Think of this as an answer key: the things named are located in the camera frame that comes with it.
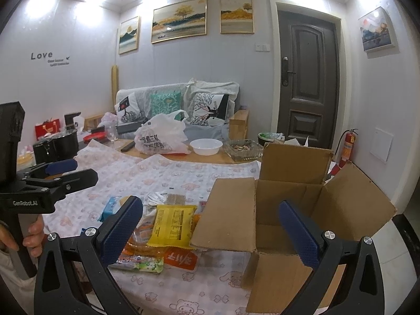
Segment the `person's left hand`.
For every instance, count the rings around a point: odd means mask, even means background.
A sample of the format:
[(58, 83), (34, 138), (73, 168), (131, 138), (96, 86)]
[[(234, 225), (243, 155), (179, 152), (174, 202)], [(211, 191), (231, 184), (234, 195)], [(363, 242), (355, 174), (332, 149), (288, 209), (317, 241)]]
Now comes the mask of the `person's left hand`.
[[(28, 235), (23, 239), (23, 246), (28, 249), (33, 258), (38, 258), (41, 255), (44, 237), (43, 216), (39, 215), (37, 220), (29, 226)], [(3, 225), (0, 230), (0, 241), (1, 251), (6, 252), (8, 249), (17, 251), (19, 249), (13, 236)]]

